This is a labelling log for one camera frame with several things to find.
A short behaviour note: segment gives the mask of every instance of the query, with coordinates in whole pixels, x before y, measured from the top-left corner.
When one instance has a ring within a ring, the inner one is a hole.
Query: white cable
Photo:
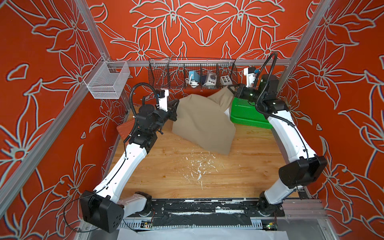
[[[189,75],[189,78],[185,79],[185,83],[187,83],[187,84],[191,85],[191,87],[195,88],[199,85],[199,83],[196,82],[195,80],[192,80],[192,76],[193,76],[192,74]]]

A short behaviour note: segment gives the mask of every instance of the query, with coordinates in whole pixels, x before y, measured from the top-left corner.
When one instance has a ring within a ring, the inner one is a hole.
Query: white wire basket
[[[111,73],[104,62],[94,77],[85,84],[96,99],[119,99],[130,73],[126,62],[120,73]]]

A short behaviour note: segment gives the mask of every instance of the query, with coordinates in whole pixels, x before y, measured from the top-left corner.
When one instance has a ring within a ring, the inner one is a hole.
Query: black cable
[[[136,110],[133,107],[133,94],[134,94],[136,88],[138,88],[140,86],[147,86],[152,90],[153,94],[155,95],[156,109],[159,109],[159,96],[156,94],[154,87],[152,85],[150,85],[149,83],[138,83],[132,87],[131,92],[129,93],[129,104],[131,106],[131,110],[132,110],[134,117],[136,117]]]
[[[271,60],[271,58],[274,56],[275,53],[276,53],[276,58],[277,58],[277,52],[274,52],[274,53],[272,53],[271,55],[269,55],[269,56],[267,57],[267,59],[265,60],[265,62],[263,63],[263,66],[260,68],[259,72],[256,74],[255,82],[253,83],[253,87],[254,87],[254,88],[256,87],[256,84],[257,84],[257,82],[258,82],[258,80],[259,80],[259,76],[260,76],[261,72],[263,71],[264,67],[265,67],[266,64],[269,62],[269,60]]]
[[[97,191],[97,192],[95,192],[95,193],[93,193],[93,194],[91,194],[91,195],[84,196],[84,197],[78,197],[78,198],[76,198],[76,199],[73,199],[73,200],[70,201],[69,203],[65,204],[65,206],[64,206],[64,208],[63,208],[63,219],[64,219],[65,224],[66,224],[72,231],[79,232],[79,233],[85,233],[85,232],[91,232],[91,231],[95,231],[96,229],[99,229],[98,227],[95,228],[95,229],[89,230],[89,231],[78,231],[78,230],[76,230],[76,229],[73,229],[73,228],[69,225],[69,223],[67,222],[67,219],[65,218],[65,208],[66,208],[70,203],[72,203],[72,202],[74,202],[74,201],[76,201],[76,200],[80,200],[80,199],[82,199],[82,198],[86,198],[86,197],[89,197],[89,196],[98,194],[98,193],[101,192],[101,190],[103,190],[104,188],[105,188],[105,187],[103,187],[102,189],[100,189],[99,191]]]
[[[300,196],[300,193],[299,193],[299,187],[297,185],[296,185],[296,190],[297,190],[297,194],[299,195],[300,200],[302,200],[301,196]]]
[[[146,95],[146,96],[143,96],[143,99],[141,100],[141,105],[144,105],[145,104],[145,99],[146,97],[149,97],[150,95]]]
[[[152,215],[152,218],[151,218],[151,223],[153,223],[153,217],[155,216],[155,209],[152,208],[152,211],[153,211],[153,215]]]
[[[270,114],[270,113],[263,112],[263,111],[259,110],[259,108],[258,108],[259,100],[260,100],[261,96],[263,95],[263,92],[264,92],[265,89],[267,88],[267,86],[268,86],[268,84],[269,84],[269,80],[270,80],[271,74],[272,74],[272,71],[273,71],[273,69],[275,68],[275,64],[276,64],[276,60],[277,60],[277,52],[272,53],[272,54],[267,58],[267,60],[264,62],[264,64],[263,64],[263,66],[265,66],[266,63],[269,61],[269,59],[270,59],[270,57],[271,57],[272,55],[273,55],[273,61],[272,61],[271,69],[270,69],[270,71],[269,71],[269,74],[268,74],[268,77],[267,77],[267,80],[266,80],[264,89],[263,89],[263,91],[261,91],[259,97],[258,97],[257,100],[256,100],[255,109],[256,109],[256,111],[258,111],[259,113],[261,113],[261,114],[263,114],[263,115],[267,115],[267,116],[269,116],[269,117],[277,118],[277,119],[279,119],[279,120],[281,120],[281,121],[283,121],[283,122],[286,122],[289,126],[293,127],[293,128],[295,129],[297,135],[300,137],[301,142],[303,143],[303,147],[304,147],[304,149],[305,149],[305,152],[307,153],[307,161],[308,161],[308,158],[309,158],[309,155],[308,155],[308,149],[306,148],[305,143],[304,143],[304,140],[303,140],[303,138],[301,137],[299,131],[297,131],[295,124],[294,124],[293,122],[289,121],[288,119],[285,119],[285,118],[280,117],[280,116],[276,116],[276,115],[274,115],[274,114]]]
[[[133,229],[133,228],[131,228],[125,221],[124,221],[124,219],[122,220],[123,222],[124,222],[124,224],[127,226],[127,227],[129,227],[129,229],[131,229],[132,231],[135,231],[135,232],[137,232],[137,230],[135,230],[135,229]]]
[[[136,84],[135,86],[132,87],[131,89],[131,92],[129,94],[129,103],[130,103],[130,106],[131,106],[131,109],[132,109],[132,113],[133,113],[133,116],[136,116],[136,111],[135,111],[135,108],[133,106],[133,94],[136,90],[136,88],[138,88],[139,86],[143,86],[143,85],[146,85],[148,86],[152,91],[153,91],[153,94],[155,95],[155,99],[156,99],[156,109],[159,109],[159,96],[156,94],[155,92],[155,89],[153,88],[153,86],[151,86],[149,83],[138,83]],[[135,118],[135,124],[131,130],[131,133],[128,135],[128,137],[124,140],[124,151],[125,151],[125,158],[123,160],[123,163],[120,165],[119,169],[116,171],[116,173],[113,175],[113,177],[109,180],[109,182],[99,191],[91,194],[91,195],[88,195],[88,196],[84,196],[84,197],[79,197],[79,198],[76,198],[72,201],[70,201],[69,203],[67,203],[65,206],[64,206],[64,209],[63,209],[63,218],[64,218],[64,222],[65,224],[72,230],[72,231],[75,231],[75,232],[79,232],[79,233],[86,233],[86,232],[91,232],[91,231],[95,231],[96,229],[99,229],[99,228],[95,228],[95,229],[92,229],[92,230],[89,230],[89,231],[77,231],[75,229],[73,229],[67,222],[66,218],[65,218],[65,208],[72,202],[76,201],[76,200],[80,200],[82,198],[85,198],[85,197],[89,197],[89,196],[92,196],[92,195],[95,195],[99,192],[101,192],[111,181],[112,179],[116,176],[116,174],[119,172],[119,170],[121,169],[121,167],[124,165],[125,163],[125,160],[127,159],[127,150],[126,150],[126,147],[125,147],[125,143],[126,141],[132,136],[134,130],[136,129],[136,126],[137,126],[137,119]]]

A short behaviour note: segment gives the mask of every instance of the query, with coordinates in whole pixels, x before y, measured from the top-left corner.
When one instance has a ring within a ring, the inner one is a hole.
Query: beige cloth
[[[233,99],[225,89],[210,99],[196,94],[180,99],[172,132],[207,151],[229,154],[236,129],[224,113]]]
[[[217,103],[223,112],[231,106],[233,98],[233,93],[227,87],[208,97],[208,99]]]

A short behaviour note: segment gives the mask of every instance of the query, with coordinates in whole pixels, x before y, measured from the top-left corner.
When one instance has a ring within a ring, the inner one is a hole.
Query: metal rod
[[[179,60],[179,64],[186,64],[186,63],[206,63],[207,61],[204,60]],[[216,64],[216,63],[227,63],[228,59],[226,60],[210,60],[209,63]],[[261,66],[265,62],[264,59],[237,59],[236,65],[237,66]],[[288,66],[290,64],[290,59],[277,59],[276,65],[277,66]],[[107,61],[108,68],[122,68],[125,63],[128,64],[128,67],[149,67],[149,61],[136,61],[136,60],[129,60],[129,61]],[[168,60],[156,60],[156,63],[168,63]]]
[[[109,55],[107,46],[104,43],[103,38],[101,37],[101,34],[98,30],[98,27],[93,20],[93,16],[91,14],[91,11],[89,10],[88,4],[86,0],[74,0],[76,3],[76,6],[82,15],[85,24],[88,27],[89,33],[91,34],[93,41],[96,44],[97,49],[99,50],[99,53],[101,56],[104,57],[105,60],[109,61],[111,60],[111,56]]]
[[[295,50],[293,51],[292,57],[291,57],[291,63],[288,65],[286,70],[283,72],[283,74],[280,77],[279,85],[277,87],[277,90],[279,91],[283,85],[283,83],[287,80],[291,72],[293,71],[294,67],[296,66],[297,61],[299,60],[301,54],[303,53],[305,47],[307,46],[309,40],[313,36],[317,26],[320,23],[320,20],[323,18],[325,12],[329,8],[329,5],[331,4],[332,0],[323,0],[320,1],[320,4],[317,6],[312,18],[308,22],[308,26],[305,29],[303,35],[301,36]]]
[[[96,65],[95,69],[88,75],[93,77],[102,63]],[[67,105],[62,109],[52,124],[48,127],[33,149],[23,159],[11,177],[6,181],[0,189],[0,218],[4,216],[8,207],[19,194],[20,190],[33,174],[40,161],[44,158],[56,138],[59,136],[73,113],[88,94],[87,87],[82,84],[70,99]]]
[[[164,71],[166,70],[166,68],[169,70],[169,68],[168,68],[168,64],[169,64],[169,62],[171,61],[171,59],[172,59],[172,57],[170,57],[170,58],[168,59],[168,62],[167,62],[167,64],[166,64],[166,66],[164,67],[163,72],[160,74],[160,77],[159,77],[159,79],[157,80],[156,85],[159,84],[160,78],[163,76]]]

